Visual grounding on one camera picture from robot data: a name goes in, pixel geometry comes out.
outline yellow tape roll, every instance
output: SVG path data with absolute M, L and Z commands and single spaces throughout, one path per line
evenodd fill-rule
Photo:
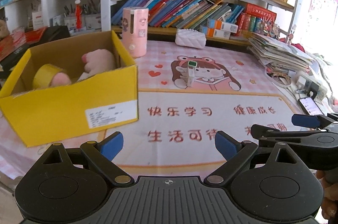
M 63 69 L 52 64 L 43 65 L 34 76 L 33 89 L 48 88 L 54 76 L 60 72 L 63 72 Z

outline yellow cardboard box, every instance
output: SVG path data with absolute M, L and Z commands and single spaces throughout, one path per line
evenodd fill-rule
M 65 69 L 76 82 L 82 55 L 107 49 L 117 69 L 69 86 L 32 90 L 44 64 Z M 115 32 L 61 39 L 26 51 L 0 91 L 0 108 L 26 146 L 37 146 L 138 120 L 137 66 Z

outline phone screen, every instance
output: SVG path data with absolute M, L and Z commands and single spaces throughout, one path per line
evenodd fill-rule
M 307 112 L 308 115 L 317 115 L 323 114 L 320 108 L 317 106 L 315 101 L 312 100 L 311 97 L 305 97 L 299 99 L 299 103 L 301 103 L 304 107 L 304 110 Z

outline smartphone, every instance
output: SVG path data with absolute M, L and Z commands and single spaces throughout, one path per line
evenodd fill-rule
M 311 97 L 304 97 L 298 100 L 301 109 L 308 115 L 323 114 L 316 102 Z

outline desk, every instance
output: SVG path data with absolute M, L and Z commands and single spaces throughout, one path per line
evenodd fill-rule
M 197 61 L 199 69 L 192 88 L 182 82 L 188 59 Z M 101 141 L 121 131 L 125 145 L 113 162 L 130 175 L 204 178 L 224 163 L 213 141 L 217 130 L 238 141 L 256 141 L 249 131 L 255 123 L 299 129 L 291 123 L 293 113 L 301 113 L 297 102 L 264 76 L 263 67 L 250 54 L 149 41 L 147 55 L 136 62 L 140 120 L 64 140 L 65 147 Z M 2 115 L 0 139 L 0 172 L 12 179 L 24 175 L 50 146 L 26 148 Z

